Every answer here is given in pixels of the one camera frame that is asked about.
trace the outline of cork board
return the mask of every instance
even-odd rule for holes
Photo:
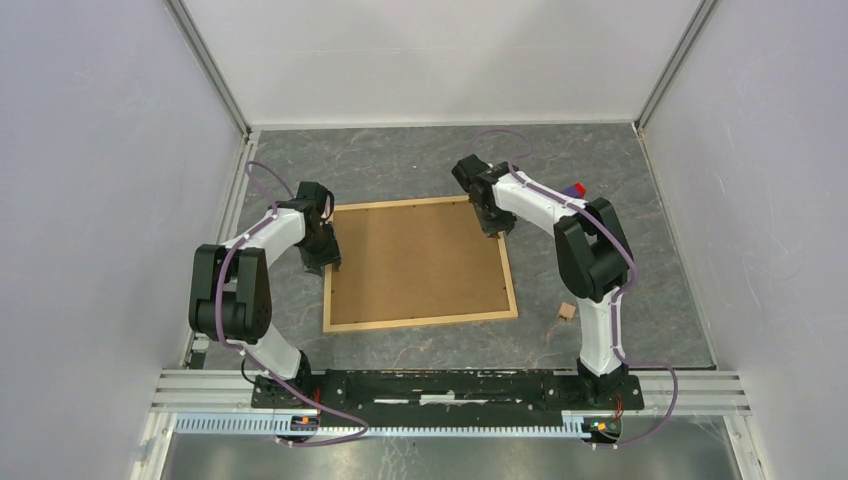
[[[341,268],[324,271],[324,331],[516,318],[503,236],[468,197],[338,205]]]

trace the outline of white wall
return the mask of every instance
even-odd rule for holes
[[[126,478],[240,137],[164,3],[0,7],[0,478]]]
[[[848,3],[725,1],[647,127],[778,479],[845,478]]]
[[[255,125],[632,120],[698,0],[187,0]]]

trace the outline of white robotic arm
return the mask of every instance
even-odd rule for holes
[[[554,237],[560,276],[577,297],[580,311],[583,343],[578,368],[598,379],[624,370],[613,351],[616,339],[611,311],[616,291],[627,280],[627,265],[589,222],[567,206],[575,205],[592,213],[629,250],[609,202],[578,198],[556,202],[550,197],[561,198],[563,194],[535,183],[523,172],[510,171],[506,163],[491,166],[475,155],[460,160],[452,173],[468,192],[486,234],[512,230],[517,215]],[[552,195],[545,196],[539,190]],[[593,244],[588,235],[597,235]]]
[[[297,196],[277,202],[257,222],[265,224],[254,235],[242,234],[221,245],[202,245],[195,252],[189,324],[196,332],[218,340],[215,296],[222,260],[239,244],[226,282],[235,286],[223,292],[221,318],[224,336],[269,371],[288,380],[307,370],[308,361],[271,325],[271,290],[268,268],[284,251],[297,246],[304,268],[321,273],[324,265],[341,262],[338,242],[327,221],[333,211],[332,193],[315,182],[301,182]],[[257,230],[254,227],[248,232]]]

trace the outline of purple cable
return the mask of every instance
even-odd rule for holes
[[[265,189],[265,187],[260,185],[259,182],[257,182],[256,179],[251,175],[251,170],[249,169],[250,166],[257,166],[257,167],[260,167],[260,168],[265,169],[268,172],[270,172],[274,176],[274,178],[279,180],[279,182],[283,185],[283,187],[286,189],[286,191],[289,193],[289,195],[294,197],[294,195],[291,193],[291,189],[286,184],[286,182],[282,179],[282,177],[280,177],[277,174],[277,172],[272,170],[270,167],[268,167],[265,164],[259,163],[259,162],[247,162],[245,164],[244,173],[245,173],[245,175],[247,175],[248,181],[250,183],[252,183],[255,187],[257,187],[259,192],[262,193],[262,195],[265,196],[265,198],[268,199],[271,202],[271,208],[272,208],[272,215],[273,216],[266,217],[264,220],[257,223],[256,225],[254,225],[253,228],[248,230],[245,235],[242,235],[238,240],[236,240],[236,242],[233,244],[232,247],[230,247],[230,250],[224,256],[224,261],[221,263],[221,272],[218,274],[218,283],[217,283],[216,289],[215,289],[215,333],[218,335],[218,341],[224,347],[232,349],[232,350],[237,350],[240,355],[246,356],[250,360],[250,362],[253,363],[254,365],[256,365],[260,370],[268,372],[268,374],[271,376],[271,378],[273,378],[277,383],[279,383],[283,388],[288,390],[289,393],[294,395],[301,402],[304,402],[308,405],[311,405],[312,407],[318,409],[319,411],[326,412],[326,413],[329,413],[331,415],[335,415],[337,417],[344,418],[345,420],[350,420],[352,422],[355,422],[355,423],[362,425],[362,430],[360,430],[359,432],[356,432],[356,433],[352,433],[350,435],[345,435],[343,437],[338,437],[338,438],[331,438],[329,440],[321,440],[321,441],[318,441],[318,442],[309,442],[309,443],[289,442],[288,443],[289,447],[298,447],[298,448],[300,448],[300,447],[324,447],[324,446],[336,445],[336,444],[339,444],[339,443],[345,443],[345,442],[349,442],[351,440],[355,440],[355,439],[365,435],[365,433],[371,428],[368,425],[368,422],[366,422],[365,420],[363,420],[359,417],[349,415],[349,414],[344,413],[344,412],[340,412],[336,409],[327,407],[325,405],[322,405],[322,404],[312,400],[311,398],[309,398],[306,395],[299,392],[296,388],[289,385],[288,382],[285,379],[283,379],[282,377],[280,377],[276,373],[268,370],[268,368],[266,366],[262,365],[262,363],[258,359],[256,359],[254,356],[250,355],[250,353],[248,353],[246,350],[244,350],[243,348],[241,348],[240,346],[238,346],[236,344],[228,342],[227,338],[224,336],[224,320],[223,320],[224,315],[223,315],[223,310],[222,310],[223,309],[222,304],[223,304],[223,298],[224,298],[224,283],[226,283],[227,271],[230,268],[230,263],[232,263],[233,256],[235,256],[235,253],[238,251],[239,247],[244,245],[244,243],[248,240],[249,237],[256,235],[257,233],[259,233],[259,231],[261,231],[263,228],[268,226],[268,224],[270,224],[271,222],[273,222],[275,220],[274,216],[277,215],[277,202],[274,201],[274,197],[270,194],[270,192],[267,189]]]
[[[468,144],[468,147],[465,149],[465,155],[466,156],[468,155],[468,152],[474,146],[474,142],[476,142],[478,138],[482,137],[483,135],[487,135],[487,134],[495,133],[495,132],[509,133],[509,134],[515,135],[515,136],[521,138],[522,140],[524,140],[528,144],[529,148],[528,148],[527,152],[514,156],[512,158],[512,160],[515,160],[517,158],[527,157],[533,151],[533,148],[530,145],[530,139],[526,135],[524,135],[523,133],[521,133],[517,130],[513,130],[513,129],[508,128],[508,127],[498,127],[498,128],[492,128],[492,129],[484,130],[484,131],[478,133],[477,135],[475,135],[474,138],[471,139],[471,142]],[[674,412],[675,406],[677,406],[677,395],[680,391],[680,388],[679,388],[679,383],[678,383],[678,379],[677,379],[677,372],[675,372],[674,367],[672,367],[671,364],[668,364],[668,363],[665,363],[665,362],[628,362],[627,360],[625,360],[624,354],[621,353],[621,345],[620,345],[621,339],[619,337],[619,331],[618,331],[618,314],[619,314],[619,308],[620,308],[618,301],[620,300],[621,296],[624,295],[624,293],[627,292],[633,286],[633,284],[638,281],[638,279],[639,279],[639,269],[636,268],[636,263],[633,261],[633,257],[630,256],[630,254],[627,252],[627,249],[624,248],[624,245],[622,245],[621,242],[619,242],[618,239],[615,238],[615,235],[613,235],[612,232],[610,232],[600,222],[600,220],[598,220],[597,218],[592,216],[589,212],[587,212],[585,209],[583,209],[579,205],[576,205],[576,204],[570,202],[568,200],[568,197],[564,197],[564,196],[559,195],[557,193],[550,192],[550,191],[548,191],[544,188],[539,187],[538,185],[536,185],[532,181],[524,180],[524,178],[522,178],[515,171],[515,167],[512,165],[512,160],[507,162],[507,166],[509,167],[510,175],[512,175],[512,177],[518,183],[520,183],[522,186],[524,186],[526,188],[529,188],[530,190],[533,190],[534,192],[538,193],[539,195],[542,195],[546,198],[549,198],[549,199],[559,203],[560,205],[563,205],[567,208],[571,208],[572,210],[576,211],[577,213],[582,215],[584,218],[586,218],[586,220],[588,220],[592,225],[594,225],[594,227],[603,236],[605,236],[607,238],[607,240],[610,241],[610,243],[613,245],[613,247],[615,247],[615,249],[619,253],[619,255],[621,255],[621,257],[624,258],[624,261],[627,263],[627,266],[630,268],[630,271],[633,272],[633,274],[630,276],[630,278],[627,280],[627,282],[625,282],[625,284],[622,285],[621,288],[619,288],[618,291],[615,292],[615,294],[613,294],[613,296],[612,296],[612,305],[611,305],[611,308],[610,308],[610,322],[611,322],[611,329],[612,329],[613,354],[615,354],[616,358],[618,358],[618,360],[621,363],[628,365],[630,367],[633,367],[633,368],[656,368],[656,367],[660,367],[660,368],[663,368],[665,370],[668,370],[668,373],[671,374],[671,383],[672,383],[671,402],[669,402],[668,410],[665,412],[665,415],[663,416],[662,420],[660,420],[660,423],[658,423],[656,426],[654,426],[653,429],[651,429],[650,431],[648,431],[644,435],[641,435],[639,437],[636,437],[636,438],[633,438],[633,439],[630,439],[630,440],[627,440],[625,442],[621,442],[621,443],[618,443],[618,444],[615,444],[615,445],[605,445],[605,444],[598,444],[598,443],[595,443],[595,444],[592,444],[592,445],[593,445],[594,448],[601,448],[603,450],[616,450],[616,449],[619,449],[619,448],[623,448],[623,447],[632,446],[632,445],[642,443],[643,441],[645,441],[645,440],[653,437],[654,435],[656,435],[668,423],[669,419],[671,418],[671,414]]]
[[[265,170],[266,172],[270,173],[271,175],[273,175],[274,178],[276,178],[277,181],[280,182],[280,185],[282,185],[283,188],[286,189],[286,193],[289,194],[289,198],[294,198],[294,193],[292,193],[292,190],[289,187],[289,184],[286,183],[286,181],[283,180],[283,177],[281,177],[280,174],[275,172],[271,167],[269,167],[268,165],[265,165],[264,163],[261,163],[261,162],[250,161],[250,162],[245,163],[244,164],[244,173],[247,174],[248,181],[250,183],[252,183],[253,186],[256,187],[257,190],[259,190],[259,193],[261,193],[265,198],[273,199],[274,196],[271,195],[271,193],[268,190],[266,190],[265,187],[262,186],[262,184],[260,184],[258,181],[256,181],[256,179],[254,177],[252,177],[250,175],[251,172],[250,172],[250,170],[247,169],[247,167],[250,167],[250,166],[259,167],[259,168]]]

